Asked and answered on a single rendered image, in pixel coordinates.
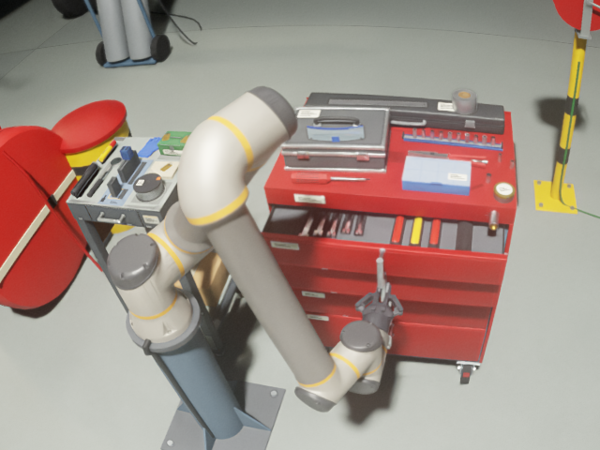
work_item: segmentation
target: red screwdriver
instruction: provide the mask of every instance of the red screwdriver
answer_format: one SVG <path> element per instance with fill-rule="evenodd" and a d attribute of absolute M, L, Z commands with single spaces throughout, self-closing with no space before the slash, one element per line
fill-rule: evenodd
<path fill-rule="evenodd" d="M 331 181 L 368 181 L 368 178 L 349 178 L 346 176 L 330 176 L 327 173 L 292 173 L 292 183 L 311 183 L 313 185 L 326 185 Z"/>

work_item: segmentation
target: white stripe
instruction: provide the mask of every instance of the white stripe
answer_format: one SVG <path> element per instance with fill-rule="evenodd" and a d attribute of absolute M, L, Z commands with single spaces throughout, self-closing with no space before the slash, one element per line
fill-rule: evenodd
<path fill-rule="evenodd" d="M 19 255 L 21 255 L 21 253 L 23 252 L 25 247 L 27 247 L 27 244 L 29 244 L 29 241 L 31 240 L 32 237 L 34 237 L 34 234 L 36 234 L 36 231 L 38 230 L 38 228 L 41 226 L 41 224 L 43 223 L 43 221 L 46 219 L 46 217 L 49 214 L 50 214 L 50 209 L 48 209 L 48 206 L 44 205 L 41 208 L 41 211 L 39 212 L 39 214 L 37 214 L 37 217 L 34 218 L 34 221 L 31 222 L 31 225 L 29 225 L 29 228 L 27 229 L 25 234 L 21 237 L 21 239 L 19 240 L 19 242 L 17 243 L 15 248 L 12 249 L 12 251 L 8 255 L 7 260 L 4 261 L 2 266 L 0 266 L 0 281 L 2 281 L 4 279 L 4 277 L 7 275 L 8 271 L 10 270 L 10 267 L 12 267 L 12 264 L 14 264 L 17 261 L 17 259 L 19 258 Z"/>
<path fill-rule="evenodd" d="M 73 181 L 75 179 L 75 172 L 74 171 L 68 171 L 68 175 L 67 178 L 65 178 L 63 180 L 63 182 L 60 184 L 60 186 L 56 189 L 56 191 L 54 192 L 54 199 L 58 202 L 60 200 L 60 198 L 63 196 L 63 194 L 65 193 L 65 191 L 68 188 L 68 185 L 71 184 L 71 181 Z"/>

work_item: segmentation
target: green box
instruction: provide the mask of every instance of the green box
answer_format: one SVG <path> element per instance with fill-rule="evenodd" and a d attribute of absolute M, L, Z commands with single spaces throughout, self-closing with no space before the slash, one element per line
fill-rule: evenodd
<path fill-rule="evenodd" d="M 190 134 L 191 132 L 187 131 L 167 131 L 158 141 L 160 154 L 168 157 L 181 157 Z"/>

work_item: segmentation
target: toolbox handle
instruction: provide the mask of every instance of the toolbox handle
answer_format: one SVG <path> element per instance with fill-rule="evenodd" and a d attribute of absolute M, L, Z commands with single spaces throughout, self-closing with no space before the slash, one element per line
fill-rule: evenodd
<path fill-rule="evenodd" d="M 113 223 L 115 225 L 121 225 L 124 221 L 125 214 L 122 214 L 120 218 L 106 218 L 104 217 L 104 211 L 102 211 L 96 219 L 96 222 Z"/>
<path fill-rule="evenodd" d="M 423 119 L 421 122 L 406 122 L 404 120 L 392 120 L 390 124 L 396 125 L 397 127 L 426 127 L 428 121 L 425 119 Z"/>
<path fill-rule="evenodd" d="M 357 117 L 318 117 L 314 120 L 314 125 L 319 126 L 322 124 L 350 124 L 353 127 L 360 125 L 360 119 Z"/>

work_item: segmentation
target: yellow pole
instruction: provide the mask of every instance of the yellow pole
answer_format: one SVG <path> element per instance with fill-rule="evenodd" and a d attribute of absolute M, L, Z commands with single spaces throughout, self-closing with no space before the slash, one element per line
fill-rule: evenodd
<path fill-rule="evenodd" d="M 552 177 L 552 187 L 550 188 L 550 197 L 561 201 L 561 184 L 566 172 L 566 163 L 569 159 L 569 150 L 573 139 L 573 130 L 578 114 L 579 91 L 581 89 L 581 74 L 583 73 L 583 63 L 585 61 L 585 49 L 588 41 L 580 39 L 577 32 L 573 40 L 573 57 L 571 58 L 571 75 L 569 76 L 569 92 L 566 98 L 564 108 L 564 118 L 562 119 L 560 149 L 556 156 L 556 166 L 554 176 Z"/>

